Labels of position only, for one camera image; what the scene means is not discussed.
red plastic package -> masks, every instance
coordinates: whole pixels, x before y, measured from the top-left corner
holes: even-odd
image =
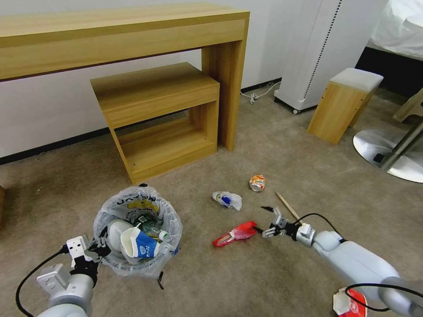
[[[366,297],[360,292],[350,289],[348,293],[367,305]],[[367,307],[348,297],[345,294],[345,288],[341,288],[334,294],[334,311],[340,317],[367,317]]]
[[[225,245],[228,245],[235,240],[248,239],[257,233],[257,230],[255,229],[256,226],[257,224],[253,221],[244,222],[243,224],[233,228],[228,233],[214,240],[213,245],[215,247],[224,247]]]

white wall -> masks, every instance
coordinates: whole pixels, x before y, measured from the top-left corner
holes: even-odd
[[[251,11],[242,87],[282,74],[284,43],[277,41],[287,21],[278,12],[299,0],[208,0]],[[77,11],[197,2],[195,0],[1,0],[0,15]],[[0,157],[106,127],[89,79],[188,61],[201,66],[200,51],[72,70],[0,83]]]

garbage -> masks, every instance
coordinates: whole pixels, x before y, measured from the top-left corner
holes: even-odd
[[[247,221],[214,240],[213,245],[215,247],[224,247],[235,240],[248,239],[255,235],[258,230],[260,229],[257,228],[257,224],[255,222]]]
[[[237,194],[232,194],[230,192],[214,192],[212,194],[213,199],[225,206],[226,208],[235,208],[240,211],[242,207],[242,197]]]
[[[146,235],[155,240],[163,241],[168,235],[167,231],[162,230],[162,224],[149,215],[140,216],[135,221],[135,226],[141,228]]]
[[[120,243],[122,253],[127,254],[130,258],[153,258],[158,254],[160,248],[160,243],[137,227],[122,232]]]
[[[250,185],[250,188],[255,192],[261,192],[264,187],[266,186],[266,179],[263,175],[257,174],[254,175],[250,180],[248,181],[248,184]]]
[[[134,227],[140,217],[152,217],[159,223],[161,230],[167,233],[163,241],[158,244],[158,251],[150,251],[153,258],[125,258],[120,246],[120,236],[125,230]],[[128,226],[116,222],[127,222]],[[113,271],[121,276],[136,275],[158,278],[166,263],[178,252],[179,241],[182,236],[182,223],[172,205],[165,200],[153,187],[129,187],[119,194],[108,199],[96,218],[94,219],[94,238],[98,240],[102,232],[107,233],[106,243],[112,252],[102,259],[102,263],[110,266]]]
[[[365,296],[356,290],[348,290],[349,294],[367,305]],[[334,312],[340,317],[367,317],[367,307],[357,303],[345,294],[345,288],[341,288],[334,294]]]
[[[106,243],[114,256],[124,258],[121,252],[120,236],[122,232],[132,227],[130,223],[120,219],[113,220],[109,223],[107,227]]]

white bedsheet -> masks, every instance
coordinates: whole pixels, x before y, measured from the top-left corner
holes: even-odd
[[[408,16],[423,15],[423,0],[389,0],[370,41],[388,51],[423,58],[423,30],[404,26]]]

blue and white paper cup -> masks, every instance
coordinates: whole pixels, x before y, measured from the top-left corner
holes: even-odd
[[[137,227],[122,232],[120,242],[130,258],[153,258],[159,253],[160,243]]]

